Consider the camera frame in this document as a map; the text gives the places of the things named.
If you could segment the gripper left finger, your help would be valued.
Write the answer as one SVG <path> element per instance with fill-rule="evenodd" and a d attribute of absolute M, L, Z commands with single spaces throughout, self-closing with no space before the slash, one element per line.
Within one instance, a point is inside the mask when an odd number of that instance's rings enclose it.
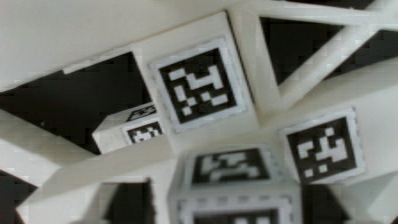
<path fill-rule="evenodd" d="M 107 224 L 155 224 L 149 180 L 117 185 L 103 220 Z"/>

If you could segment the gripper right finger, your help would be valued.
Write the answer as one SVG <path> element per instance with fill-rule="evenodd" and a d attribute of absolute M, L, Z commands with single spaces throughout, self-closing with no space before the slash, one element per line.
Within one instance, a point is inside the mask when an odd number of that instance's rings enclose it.
<path fill-rule="evenodd" d="M 302 186 L 304 224 L 345 224 L 350 215 L 327 185 Z"/>

